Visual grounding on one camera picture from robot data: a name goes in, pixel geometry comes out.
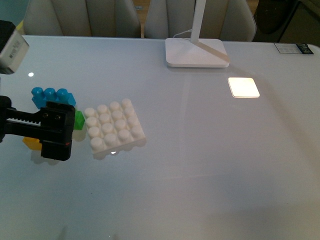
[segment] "yellow lego brick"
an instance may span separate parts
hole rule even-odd
[[[22,142],[31,150],[41,151],[42,144],[39,139],[25,136]]]

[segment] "chair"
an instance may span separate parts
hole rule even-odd
[[[144,36],[166,39],[191,29],[195,3],[196,0],[151,0]],[[206,1],[200,38],[251,42],[255,34],[256,23],[246,0]]]
[[[27,35],[140,38],[132,0],[30,0]]]

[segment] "lamp base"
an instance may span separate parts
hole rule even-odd
[[[165,40],[166,62],[170,67],[226,68],[230,59],[219,39],[199,39],[193,44],[186,38]]]

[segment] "wooden floor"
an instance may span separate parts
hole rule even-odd
[[[259,0],[246,0],[252,14],[255,14],[255,11],[257,9]],[[138,13],[139,20],[141,23],[141,37],[144,36],[144,27],[145,22],[149,10],[150,0],[133,0],[133,4],[136,7],[136,12]]]

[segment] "white lego brick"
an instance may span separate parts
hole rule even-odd
[[[101,159],[122,150],[129,151],[146,142],[145,133],[129,99],[123,99],[121,104],[113,101],[109,106],[87,108],[84,116],[94,158]]]

